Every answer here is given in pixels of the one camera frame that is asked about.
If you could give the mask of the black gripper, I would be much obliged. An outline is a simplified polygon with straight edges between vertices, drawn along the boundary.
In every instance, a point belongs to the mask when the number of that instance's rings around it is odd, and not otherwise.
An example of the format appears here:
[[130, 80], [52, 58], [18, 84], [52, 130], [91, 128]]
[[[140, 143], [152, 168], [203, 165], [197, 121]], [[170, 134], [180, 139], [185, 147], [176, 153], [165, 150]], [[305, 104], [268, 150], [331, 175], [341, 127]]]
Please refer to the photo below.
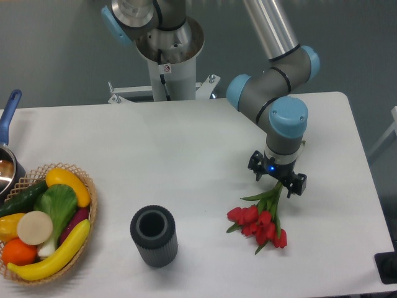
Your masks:
[[267, 154], [263, 156], [256, 150], [249, 159], [248, 169], [254, 172], [256, 181], [259, 181], [264, 174], [275, 178], [287, 188], [287, 197], [290, 198], [291, 195], [302, 195], [306, 189], [307, 175], [294, 172], [296, 161], [297, 159], [292, 160], [289, 156]]

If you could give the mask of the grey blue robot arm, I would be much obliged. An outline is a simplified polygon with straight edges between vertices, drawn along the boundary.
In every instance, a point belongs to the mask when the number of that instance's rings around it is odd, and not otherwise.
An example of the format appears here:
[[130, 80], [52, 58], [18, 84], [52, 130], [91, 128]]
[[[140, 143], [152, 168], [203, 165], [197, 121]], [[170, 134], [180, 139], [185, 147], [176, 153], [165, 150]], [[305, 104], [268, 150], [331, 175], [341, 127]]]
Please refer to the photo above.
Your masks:
[[[290, 93], [318, 73], [319, 56], [299, 44], [278, 1], [245, 1], [244, 6], [270, 68], [257, 77], [238, 75], [226, 97], [266, 134], [264, 151], [252, 154], [249, 169], [258, 178], [275, 178], [289, 194], [301, 195], [307, 177], [294, 166], [308, 108]], [[134, 43], [147, 61], [155, 101], [197, 97], [196, 57], [204, 38], [199, 23], [186, 14], [185, 1], [112, 1], [101, 15], [112, 36], [124, 45]]]

